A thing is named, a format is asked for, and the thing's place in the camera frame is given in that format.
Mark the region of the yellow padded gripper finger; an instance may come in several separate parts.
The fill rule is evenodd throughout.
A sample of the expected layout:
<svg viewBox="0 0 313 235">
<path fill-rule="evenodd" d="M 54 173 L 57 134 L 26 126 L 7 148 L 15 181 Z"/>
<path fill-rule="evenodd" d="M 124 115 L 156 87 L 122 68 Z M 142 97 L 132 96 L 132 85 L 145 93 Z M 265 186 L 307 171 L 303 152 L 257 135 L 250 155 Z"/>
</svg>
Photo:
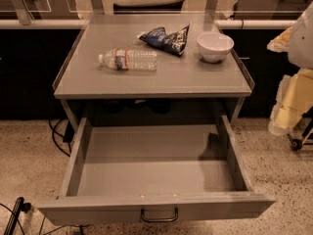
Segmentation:
<svg viewBox="0 0 313 235">
<path fill-rule="evenodd" d="M 280 35 L 272 39 L 267 44 L 267 49 L 276 53 L 288 52 L 290 47 L 291 30 L 292 27 L 289 27 Z"/>
<path fill-rule="evenodd" d="M 313 70 L 300 69 L 293 76 L 284 75 L 279 84 L 268 130 L 274 135 L 291 133 L 312 107 Z"/>
</svg>

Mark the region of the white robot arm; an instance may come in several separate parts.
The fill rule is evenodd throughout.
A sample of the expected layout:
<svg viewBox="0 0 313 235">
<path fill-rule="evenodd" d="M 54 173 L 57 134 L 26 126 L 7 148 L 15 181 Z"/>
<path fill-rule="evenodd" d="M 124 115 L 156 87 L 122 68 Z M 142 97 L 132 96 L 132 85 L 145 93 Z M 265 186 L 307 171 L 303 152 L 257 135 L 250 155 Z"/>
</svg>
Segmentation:
<svg viewBox="0 0 313 235">
<path fill-rule="evenodd" d="M 285 135 L 313 107 L 313 3 L 293 26 L 271 40 L 267 49 L 287 52 L 289 62 L 299 67 L 295 75 L 283 76 L 268 125 L 272 134 Z"/>
</svg>

